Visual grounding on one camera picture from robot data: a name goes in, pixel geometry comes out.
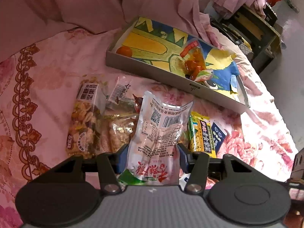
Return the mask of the dark handbag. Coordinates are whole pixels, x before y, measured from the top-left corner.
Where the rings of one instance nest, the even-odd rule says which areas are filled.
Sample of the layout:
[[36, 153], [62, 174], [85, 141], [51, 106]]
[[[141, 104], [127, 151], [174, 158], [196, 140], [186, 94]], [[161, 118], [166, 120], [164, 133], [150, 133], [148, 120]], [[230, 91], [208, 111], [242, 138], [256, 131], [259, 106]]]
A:
[[245, 44], [245, 40], [241, 35], [237, 32], [230, 29], [227, 25], [217, 22], [216, 20], [212, 19], [210, 21], [211, 26], [216, 28], [221, 34], [225, 35], [230, 41], [232, 41], [236, 46], [240, 48], [240, 50], [248, 56], [249, 54], [253, 53], [251, 46], [249, 44]]

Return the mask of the peanut brittle clear packet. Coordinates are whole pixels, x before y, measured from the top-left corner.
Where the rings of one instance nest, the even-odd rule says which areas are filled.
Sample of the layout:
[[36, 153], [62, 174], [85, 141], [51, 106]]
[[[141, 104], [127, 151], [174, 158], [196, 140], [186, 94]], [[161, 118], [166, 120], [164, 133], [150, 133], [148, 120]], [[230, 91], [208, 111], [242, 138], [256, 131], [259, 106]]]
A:
[[114, 115], [107, 118], [111, 151], [116, 153], [125, 144], [129, 144], [135, 134], [138, 114]]

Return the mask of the yellow green snack packet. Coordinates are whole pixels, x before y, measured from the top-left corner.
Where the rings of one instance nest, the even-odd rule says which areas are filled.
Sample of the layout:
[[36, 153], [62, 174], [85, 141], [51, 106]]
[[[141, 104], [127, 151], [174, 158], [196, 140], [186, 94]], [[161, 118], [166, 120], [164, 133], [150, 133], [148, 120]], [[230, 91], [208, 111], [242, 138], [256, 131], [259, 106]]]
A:
[[208, 116], [192, 111], [188, 121], [189, 150], [204, 152], [211, 158], [216, 158], [211, 124]]

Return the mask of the mixed nut bar packet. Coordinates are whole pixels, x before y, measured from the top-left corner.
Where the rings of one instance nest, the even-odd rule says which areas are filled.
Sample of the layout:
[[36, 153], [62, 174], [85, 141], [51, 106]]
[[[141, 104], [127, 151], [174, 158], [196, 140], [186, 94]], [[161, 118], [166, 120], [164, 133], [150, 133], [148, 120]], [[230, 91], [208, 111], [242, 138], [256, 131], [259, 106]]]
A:
[[67, 133], [67, 154], [92, 158], [99, 151], [101, 123], [107, 102], [106, 85], [101, 75], [82, 77]]

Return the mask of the grey cardboard tray box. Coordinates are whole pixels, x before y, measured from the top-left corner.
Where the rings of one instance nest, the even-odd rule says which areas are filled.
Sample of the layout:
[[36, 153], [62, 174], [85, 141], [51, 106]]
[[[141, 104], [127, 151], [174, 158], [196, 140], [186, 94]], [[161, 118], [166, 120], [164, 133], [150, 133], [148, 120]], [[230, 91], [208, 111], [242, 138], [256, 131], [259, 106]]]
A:
[[178, 28], [134, 19], [109, 46], [106, 65], [170, 85], [239, 114], [249, 100], [235, 55]]

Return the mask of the orange candy clear bag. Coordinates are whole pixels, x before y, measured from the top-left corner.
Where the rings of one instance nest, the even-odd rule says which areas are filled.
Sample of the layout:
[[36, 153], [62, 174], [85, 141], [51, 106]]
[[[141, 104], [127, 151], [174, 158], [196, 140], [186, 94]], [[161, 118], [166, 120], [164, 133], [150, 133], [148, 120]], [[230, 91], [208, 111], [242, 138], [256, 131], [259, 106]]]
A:
[[203, 48], [198, 39], [191, 39], [185, 43], [180, 56], [190, 80], [203, 83], [213, 77], [213, 70], [206, 67]]

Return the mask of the black calendar box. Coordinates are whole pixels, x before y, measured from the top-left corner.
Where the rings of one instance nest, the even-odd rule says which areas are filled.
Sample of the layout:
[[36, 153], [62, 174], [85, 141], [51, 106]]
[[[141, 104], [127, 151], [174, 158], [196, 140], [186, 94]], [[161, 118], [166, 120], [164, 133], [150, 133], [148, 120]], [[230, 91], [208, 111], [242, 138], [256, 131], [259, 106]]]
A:
[[263, 8], [263, 12], [265, 14], [265, 21], [270, 24], [270, 26], [274, 26], [277, 22], [278, 17], [277, 14], [274, 12], [273, 8], [268, 4], [265, 3], [265, 7]]

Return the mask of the dark wooden desk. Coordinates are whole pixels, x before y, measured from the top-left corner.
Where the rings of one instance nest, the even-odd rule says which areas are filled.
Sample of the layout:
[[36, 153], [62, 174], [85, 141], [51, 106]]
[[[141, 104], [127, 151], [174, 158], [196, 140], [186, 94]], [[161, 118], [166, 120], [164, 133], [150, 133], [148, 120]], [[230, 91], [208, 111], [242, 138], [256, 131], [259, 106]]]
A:
[[276, 23], [271, 26], [247, 6], [242, 6], [225, 24], [250, 44], [253, 51], [250, 62], [258, 74], [281, 54], [282, 27]]

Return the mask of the pink floral bed blanket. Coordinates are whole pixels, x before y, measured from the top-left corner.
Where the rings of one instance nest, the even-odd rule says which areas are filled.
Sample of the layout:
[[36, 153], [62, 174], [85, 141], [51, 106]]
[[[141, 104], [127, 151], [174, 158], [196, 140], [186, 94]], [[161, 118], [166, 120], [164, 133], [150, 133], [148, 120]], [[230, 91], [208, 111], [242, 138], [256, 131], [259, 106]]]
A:
[[[283, 227], [291, 208], [285, 182], [297, 149], [273, 98], [248, 59], [214, 31], [212, 40], [235, 54], [250, 107], [242, 114], [170, 85], [106, 65], [123, 31], [94, 35], [76, 28], [33, 43], [1, 63], [1, 227]], [[108, 121], [126, 115], [105, 108], [99, 151], [66, 152], [73, 105], [84, 75], [132, 78], [135, 94], [185, 105], [228, 132], [209, 160], [203, 194], [174, 185], [121, 185], [104, 193], [96, 157], [110, 152]]]

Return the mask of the dark dried plum packet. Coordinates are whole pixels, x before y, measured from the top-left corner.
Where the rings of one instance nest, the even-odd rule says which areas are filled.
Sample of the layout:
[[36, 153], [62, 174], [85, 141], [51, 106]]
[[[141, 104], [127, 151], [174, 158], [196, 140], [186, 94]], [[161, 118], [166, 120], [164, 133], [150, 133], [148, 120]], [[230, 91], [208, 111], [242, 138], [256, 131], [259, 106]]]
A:
[[143, 97], [135, 94], [135, 82], [130, 77], [117, 76], [105, 88], [106, 108], [120, 114], [140, 113]]

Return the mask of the white red snack pouch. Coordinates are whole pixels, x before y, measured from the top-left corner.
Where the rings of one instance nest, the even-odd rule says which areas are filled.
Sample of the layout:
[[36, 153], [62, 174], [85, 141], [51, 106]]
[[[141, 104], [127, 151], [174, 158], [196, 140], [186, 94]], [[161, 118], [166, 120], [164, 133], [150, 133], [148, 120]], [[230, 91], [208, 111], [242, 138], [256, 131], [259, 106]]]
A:
[[146, 91], [135, 134], [130, 140], [125, 170], [118, 180], [124, 185], [174, 185], [179, 180], [178, 142], [193, 102], [172, 105]]

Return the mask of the pink curtain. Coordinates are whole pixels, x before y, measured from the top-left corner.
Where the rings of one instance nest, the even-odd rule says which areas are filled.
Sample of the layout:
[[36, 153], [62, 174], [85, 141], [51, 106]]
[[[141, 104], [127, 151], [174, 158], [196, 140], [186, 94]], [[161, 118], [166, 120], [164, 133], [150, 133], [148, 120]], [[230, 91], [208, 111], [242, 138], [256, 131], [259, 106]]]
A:
[[1, 60], [61, 31], [82, 27], [102, 33], [139, 16], [211, 42], [199, 0], [1, 0]]

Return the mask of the blue white snack stick packet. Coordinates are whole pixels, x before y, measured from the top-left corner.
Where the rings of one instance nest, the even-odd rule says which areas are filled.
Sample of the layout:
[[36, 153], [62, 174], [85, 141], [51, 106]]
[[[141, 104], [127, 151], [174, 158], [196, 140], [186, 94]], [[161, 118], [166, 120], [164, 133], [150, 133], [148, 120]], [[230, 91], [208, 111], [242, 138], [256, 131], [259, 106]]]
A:
[[228, 132], [221, 126], [219, 121], [214, 120], [211, 125], [211, 132], [213, 136], [213, 143], [215, 152], [218, 153], [221, 148], [222, 143], [224, 142]]

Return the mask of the small orange fruit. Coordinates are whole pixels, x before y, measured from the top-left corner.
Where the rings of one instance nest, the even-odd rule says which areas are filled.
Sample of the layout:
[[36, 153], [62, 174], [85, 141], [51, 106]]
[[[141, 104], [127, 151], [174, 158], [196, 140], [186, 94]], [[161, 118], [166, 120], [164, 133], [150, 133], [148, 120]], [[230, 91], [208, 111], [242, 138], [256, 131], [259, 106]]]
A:
[[116, 50], [116, 53], [125, 57], [132, 57], [132, 50], [128, 46], [121, 46]]

